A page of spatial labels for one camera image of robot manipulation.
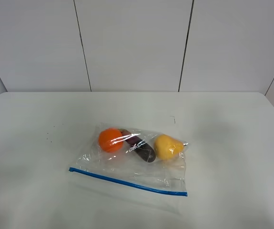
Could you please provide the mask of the clear zip bag blue seal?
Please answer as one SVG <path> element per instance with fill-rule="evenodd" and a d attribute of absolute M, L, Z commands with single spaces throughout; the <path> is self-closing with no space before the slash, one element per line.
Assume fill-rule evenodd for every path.
<path fill-rule="evenodd" d="M 173 159 L 161 160 L 156 156 L 153 162 L 147 163 L 130 150 L 124 139 L 120 150 L 114 153 L 103 151 L 98 144 L 98 137 L 100 132 L 108 128 L 126 129 L 133 134 L 139 133 L 139 137 L 153 149 L 156 137 L 165 135 L 157 131 L 98 124 L 90 140 L 82 147 L 81 154 L 70 165 L 70 172 L 153 193 L 188 196 L 185 184 L 185 151 L 189 145 L 187 142 L 168 135 L 184 144 L 183 151 Z"/>

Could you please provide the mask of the dark purple toy eggplant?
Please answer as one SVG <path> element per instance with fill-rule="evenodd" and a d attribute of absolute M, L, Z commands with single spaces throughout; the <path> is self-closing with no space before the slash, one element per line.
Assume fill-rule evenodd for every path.
<path fill-rule="evenodd" d="M 126 129 L 120 129 L 123 139 L 130 146 L 130 150 L 134 151 L 142 160 L 151 163 L 156 159 L 154 149 L 139 137 L 139 133 L 133 134 Z"/>

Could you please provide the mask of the orange toy fruit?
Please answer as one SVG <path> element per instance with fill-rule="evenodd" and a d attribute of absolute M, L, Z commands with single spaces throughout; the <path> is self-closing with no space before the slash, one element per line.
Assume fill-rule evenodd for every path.
<path fill-rule="evenodd" d="M 116 128 L 105 129 L 99 134 L 98 144 L 103 151 L 114 153 L 123 147 L 122 133 Z"/>

